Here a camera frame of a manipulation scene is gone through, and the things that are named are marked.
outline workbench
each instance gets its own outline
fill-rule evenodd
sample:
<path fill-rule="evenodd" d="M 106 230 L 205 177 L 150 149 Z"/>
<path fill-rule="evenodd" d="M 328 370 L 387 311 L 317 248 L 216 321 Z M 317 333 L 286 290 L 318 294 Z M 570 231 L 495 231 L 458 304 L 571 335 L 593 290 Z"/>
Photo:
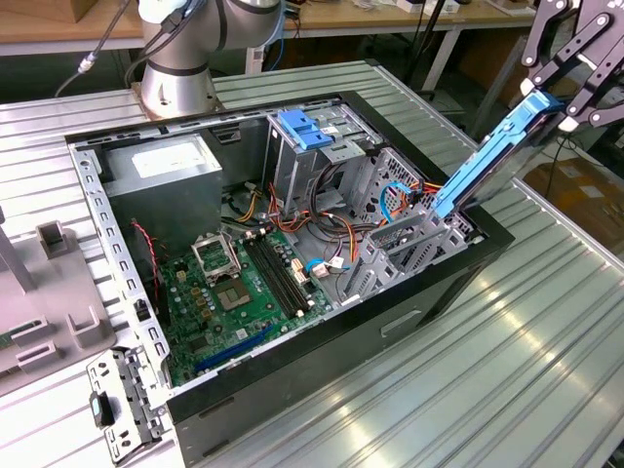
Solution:
<path fill-rule="evenodd" d="M 118 4 L 117 0 L 99 0 L 75 24 L 1 12 L 0 57 L 90 51 L 115 15 Z M 308 2 L 301 8 L 300 19 L 298 31 L 294 21 L 287 19 L 285 38 L 293 38 L 295 34 L 297 37 L 327 37 L 415 32 L 419 15 L 387 5 L 365 11 L 353 5 L 351 0 L 341 0 L 337 3 Z M 532 16 L 508 16 L 485 0 L 474 0 L 470 5 L 460 6 L 456 14 L 441 15 L 434 30 L 445 31 L 445 38 L 423 89 L 433 90 L 436 87 L 462 31 L 527 27 L 532 20 Z M 420 31 L 424 31 L 428 21 L 429 16 L 423 15 Z M 133 49 L 143 45 L 137 4 L 132 2 L 104 49 Z M 259 52 L 258 49 L 248 49 L 246 72 L 259 73 L 261 67 L 262 49 Z"/>
<path fill-rule="evenodd" d="M 229 108 L 357 91 L 448 174 L 475 148 L 365 62 L 215 85 Z M 133 334 L 62 136 L 145 120 L 130 91 L 0 105 L 7 234 L 32 236 L 53 219 L 74 229 L 122 346 Z M 445 315 L 232 441 L 210 466 L 602 466 L 624 437 L 624 267 L 520 181 L 485 208 L 516 241 Z M 110 466 L 85 365 L 0 398 L 3 466 Z M 166 439 L 129 466 L 181 462 Z"/>

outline blue drive bracket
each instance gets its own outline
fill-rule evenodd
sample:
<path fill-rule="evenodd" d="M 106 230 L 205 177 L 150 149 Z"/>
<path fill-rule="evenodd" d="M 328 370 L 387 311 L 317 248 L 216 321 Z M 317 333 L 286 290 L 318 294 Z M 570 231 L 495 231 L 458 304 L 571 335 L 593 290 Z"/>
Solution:
<path fill-rule="evenodd" d="M 310 119 L 302 110 L 278 112 L 277 116 L 282 127 L 302 149 L 315 149 L 333 143 L 333 138 L 321 132 L 316 121 Z"/>
<path fill-rule="evenodd" d="M 529 139 L 529 131 L 536 123 L 563 108 L 553 96 L 533 90 L 485 137 L 481 148 L 440 189 L 432 205 L 436 216 L 444 218 L 461 209 L 495 168 Z"/>

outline aluminum table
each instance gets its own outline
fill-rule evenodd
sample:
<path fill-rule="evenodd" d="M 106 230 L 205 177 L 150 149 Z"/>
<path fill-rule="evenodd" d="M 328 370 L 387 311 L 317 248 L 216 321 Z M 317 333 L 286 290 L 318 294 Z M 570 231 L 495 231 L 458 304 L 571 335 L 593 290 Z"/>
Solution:
<path fill-rule="evenodd" d="M 358 91 L 448 173 L 475 146 L 364 62 L 215 83 L 231 108 Z M 145 119 L 129 91 L 0 106 L 7 234 L 31 236 L 52 219 L 74 229 L 121 345 L 133 337 L 62 136 Z M 624 437 L 624 267 L 519 181 L 485 207 L 516 242 L 447 314 L 210 466 L 601 466 Z M 2 466 L 110 466 L 85 365 L 0 399 Z M 181 461 L 165 440 L 130 466 Z"/>

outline blue cable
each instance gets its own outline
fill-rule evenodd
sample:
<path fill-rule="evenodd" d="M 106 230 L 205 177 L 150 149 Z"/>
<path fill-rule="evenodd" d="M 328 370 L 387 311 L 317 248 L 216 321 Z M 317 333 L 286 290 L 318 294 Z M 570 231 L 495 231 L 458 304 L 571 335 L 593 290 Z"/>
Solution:
<path fill-rule="evenodd" d="M 406 195 L 410 195 L 412 192 L 412 190 L 408 186 L 400 182 L 390 182 L 381 189 L 381 194 L 379 195 L 379 206 L 381 207 L 381 213 L 383 214 L 383 217 L 385 217 L 388 222 L 392 222 L 394 220 L 392 219 L 392 216 L 390 215 L 390 212 L 388 212 L 388 208 L 386 207 L 386 190 L 390 187 L 398 188 Z"/>
<path fill-rule="evenodd" d="M 312 258 L 310 261 L 306 263 L 305 271 L 309 273 L 313 266 L 318 265 L 320 263 L 325 263 L 325 261 L 322 258 Z"/>

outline red wire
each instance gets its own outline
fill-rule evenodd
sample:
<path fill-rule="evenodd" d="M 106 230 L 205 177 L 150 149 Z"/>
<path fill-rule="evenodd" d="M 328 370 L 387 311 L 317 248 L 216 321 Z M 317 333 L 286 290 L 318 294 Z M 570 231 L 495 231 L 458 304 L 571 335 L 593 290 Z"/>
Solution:
<path fill-rule="evenodd" d="M 145 238 L 145 242 L 147 243 L 147 247 L 149 248 L 149 254 L 152 257 L 152 274 L 154 275 L 154 297 L 158 300 L 158 268 L 156 265 L 156 253 L 154 252 L 154 244 L 152 243 L 151 237 L 147 234 L 147 231 L 143 229 L 143 227 L 138 224 L 136 221 L 132 221 L 131 225 L 134 226 Z"/>

